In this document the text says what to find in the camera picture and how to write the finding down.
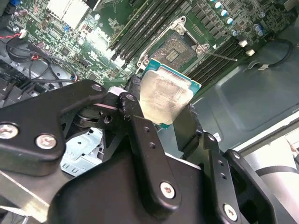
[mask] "motherboard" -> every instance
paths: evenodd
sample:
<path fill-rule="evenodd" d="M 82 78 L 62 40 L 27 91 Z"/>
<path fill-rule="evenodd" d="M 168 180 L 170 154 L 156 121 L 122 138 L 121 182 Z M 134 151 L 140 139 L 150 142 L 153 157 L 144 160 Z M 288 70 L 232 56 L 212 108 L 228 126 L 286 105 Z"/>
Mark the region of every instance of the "motherboard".
<path fill-rule="evenodd" d="M 78 80 L 124 86 L 156 59 L 205 87 L 296 17 L 270 0 L 24 0 L 9 28 Z"/>

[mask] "heatsink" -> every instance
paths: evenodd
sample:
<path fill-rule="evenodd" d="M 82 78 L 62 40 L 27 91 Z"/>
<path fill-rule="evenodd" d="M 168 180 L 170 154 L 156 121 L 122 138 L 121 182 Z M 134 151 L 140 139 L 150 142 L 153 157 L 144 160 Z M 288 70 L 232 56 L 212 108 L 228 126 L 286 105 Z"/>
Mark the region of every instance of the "heatsink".
<path fill-rule="evenodd" d="M 53 17 L 75 29 L 82 21 L 89 7 L 82 0 L 50 0 L 47 9 Z"/>

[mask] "ram slot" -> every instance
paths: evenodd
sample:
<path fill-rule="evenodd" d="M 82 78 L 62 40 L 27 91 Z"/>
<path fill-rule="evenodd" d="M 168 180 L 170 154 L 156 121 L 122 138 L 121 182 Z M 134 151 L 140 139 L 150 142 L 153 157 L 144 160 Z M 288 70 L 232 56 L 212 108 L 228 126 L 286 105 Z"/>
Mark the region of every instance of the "ram slot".
<path fill-rule="evenodd" d="M 241 48 L 235 42 L 235 40 L 226 42 L 215 53 L 236 59 L 241 59 L 246 56 L 244 49 Z M 194 81 L 199 82 L 202 87 L 205 87 L 209 83 L 213 82 L 213 80 L 215 80 L 234 63 L 235 62 L 228 61 L 223 58 L 209 56 L 203 63 L 201 63 L 194 71 L 192 71 L 187 76 Z"/>
<path fill-rule="evenodd" d="M 116 42 L 110 47 L 110 49 L 116 50 L 116 56 L 119 55 L 121 49 L 130 41 L 133 35 L 140 29 L 144 21 L 146 21 L 153 14 L 153 12 L 156 10 L 157 7 L 159 7 L 161 3 L 162 1 L 160 0 L 151 2 L 138 18 L 134 18 L 134 24 L 128 29 L 128 31 L 118 42 Z"/>
<path fill-rule="evenodd" d="M 150 29 L 150 27 L 155 24 L 155 22 L 162 16 L 164 11 L 167 9 L 169 2 L 172 0 L 164 0 L 158 9 L 152 14 L 141 28 L 134 34 L 134 36 L 129 40 L 129 42 L 124 46 L 120 52 L 121 59 L 124 59 L 125 55 L 134 47 L 134 45 L 142 38 L 142 36 Z"/>
<path fill-rule="evenodd" d="M 134 47 L 130 49 L 128 53 L 123 57 L 126 62 L 125 66 L 132 60 L 135 54 L 141 49 L 146 47 L 147 42 L 153 35 L 158 35 L 158 30 L 165 24 L 169 17 L 177 10 L 177 8 L 183 3 L 184 0 L 175 0 L 163 15 L 155 22 L 153 26 L 140 38 L 140 40 L 134 44 Z"/>

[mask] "screw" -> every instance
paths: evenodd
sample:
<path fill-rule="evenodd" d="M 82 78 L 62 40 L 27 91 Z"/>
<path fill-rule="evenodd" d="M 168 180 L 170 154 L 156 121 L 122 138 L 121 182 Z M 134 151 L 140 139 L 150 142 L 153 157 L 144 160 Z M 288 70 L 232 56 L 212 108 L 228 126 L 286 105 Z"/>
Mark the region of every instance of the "screw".
<path fill-rule="evenodd" d="M 238 153 L 236 153 L 235 151 L 233 151 L 233 154 L 234 154 L 235 158 L 237 158 L 237 159 L 239 159 L 239 158 L 240 158 L 239 154 L 238 154 Z"/>
<path fill-rule="evenodd" d="M 237 221 L 238 216 L 232 206 L 230 206 L 229 204 L 224 204 L 223 210 L 225 211 L 225 214 L 229 217 L 230 220 Z"/>
<path fill-rule="evenodd" d="M 101 92 L 102 91 L 102 87 L 100 85 L 97 85 L 97 84 L 93 84 L 92 85 L 92 88 L 98 92 Z"/>
<path fill-rule="evenodd" d="M 204 53 L 204 51 L 201 48 L 196 48 L 195 52 L 198 55 L 202 55 Z"/>
<path fill-rule="evenodd" d="M 265 13 L 265 12 L 261 12 L 260 15 L 259 15 L 260 18 L 263 18 L 263 17 L 265 17 L 265 16 L 266 16 L 266 13 Z"/>
<path fill-rule="evenodd" d="M 56 139 L 48 134 L 42 134 L 36 138 L 36 145 L 42 149 L 52 149 L 56 144 Z"/>
<path fill-rule="evenodd" d="M 19 129 L 11 124 L 0 125 L 0 139 L 12 139 L 19 133 Z"/>
<path fill-rule="evenodd" d="M 127 94 L 126 97 L 131 101 L 135 101 L 134 97 L 131 94 Z"/>
<path fill-rule="evenodd" d="M 215 141 L 215 138 L 212 135 L 209 134 L 208 136 L 210 140 Z"/>
<path fill-rule="evenodd" d="M 173 199 L 175 196 L 175 190 L 174 188 L 167 182 L 162 182 L 160 184 L 160 189 L 163 193 L 163 195 L 169 199 Z"/>

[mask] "white connector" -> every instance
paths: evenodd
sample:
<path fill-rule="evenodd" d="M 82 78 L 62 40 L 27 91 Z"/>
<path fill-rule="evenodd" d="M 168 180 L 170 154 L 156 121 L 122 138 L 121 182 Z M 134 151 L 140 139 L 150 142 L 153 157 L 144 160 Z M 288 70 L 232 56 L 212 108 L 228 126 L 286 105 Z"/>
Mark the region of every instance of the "white connector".
<path fill-rule="evenodd" d="M 20 36 L 19 36 L 19 38 L 20 39 L 23 39 L 24 37 L 26 37 L 27 36 L 27 30 L 25 30 L 25 29 L 21 29 L 21 31 L 20 31 Z"/>
<path fill-rule="evenodd" d="M 251 57 L 255 54 L 255 51 L 253 49 L 251 49 L 251 50 L 246 51 L 246 54 Z"/>
<path fill-rule="evenodd" d="M 242 48 L 244 48 L 247 44 L 248 44 L 248 42 L 247 42 L 246 40 L 244 40 L 244 41 L 240 41 L 240 42 L 239 42 L 239 45 L 240 45 Z"/>

